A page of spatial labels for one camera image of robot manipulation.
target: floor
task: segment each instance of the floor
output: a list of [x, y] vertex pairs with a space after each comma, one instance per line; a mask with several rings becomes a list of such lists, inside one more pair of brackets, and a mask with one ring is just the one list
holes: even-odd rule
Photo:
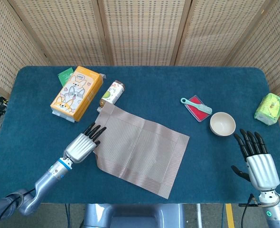
[[[226, 210], [223, 204], [202, 204], [202, 223], [204, 228], [227, 228]], [[83, 220], [84, 204], [71, 205], [71, 224], [73, 228], [78, 228]], [[196, 205], [185, 204], [185, 224], [186, 228], [196, 228]], [[237, 204], [232, 205], [234, 226], [240, 227], [243, 208]], [[65, 228], [67, 227], [67, 218], [64, 204], [42, 204], [38, 211], [29, 217], [24, 217], [16, 212], [8, 220], [0, 222], [0, 228]], [[244, 228], [264, 228], [267, 227], [265, 215], [260, 208], [248, 208]]]

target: label on jar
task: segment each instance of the label on jar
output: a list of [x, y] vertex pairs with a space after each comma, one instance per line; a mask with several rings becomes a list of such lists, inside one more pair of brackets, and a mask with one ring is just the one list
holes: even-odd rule
[[105, 92], [103, 95], [102, 99], [109, 102], [109, 103], [116, 103], [118, 98], [121, 96], [123, 93], [124, 88], [122, 85], [113, 82], [112, 85], [108, 88], [108, 90]]

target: woven room divider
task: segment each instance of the woven room divider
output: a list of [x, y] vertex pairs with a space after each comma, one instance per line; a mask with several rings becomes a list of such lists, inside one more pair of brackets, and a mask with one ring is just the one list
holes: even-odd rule
[[280, 0], [0, 0], [0, 94], [27, 65], [253, 66], [280, 95]]
[[9, 98], [17, 72], [49, 61], [8, 2], [0, 0], [0, 94]]
[[280, 96], [280, 0], [271, 1], [265, 11], [226, 65], [262, 69], [271, 91]]

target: yellow-green tissue pack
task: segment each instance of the yellow-green tissue pack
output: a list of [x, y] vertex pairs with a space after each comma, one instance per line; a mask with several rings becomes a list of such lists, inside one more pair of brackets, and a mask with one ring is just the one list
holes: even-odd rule
[[280, 96], [269, 93], [257, 108], [254, 118], [266, 125], [275, 124], [280, 116]]

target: tissue box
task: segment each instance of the tissue box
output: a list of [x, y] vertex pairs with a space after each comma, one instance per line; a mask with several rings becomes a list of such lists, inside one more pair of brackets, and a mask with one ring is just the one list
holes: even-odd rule
[[269, 93], [257, 108], [254, 118], [266, 125], [275, 124], [280, 116], [280, 96]]
[[102, 75], [78, 66], [51, 103], [52, 113], [71, 122], [79, 121], [102, 84]]

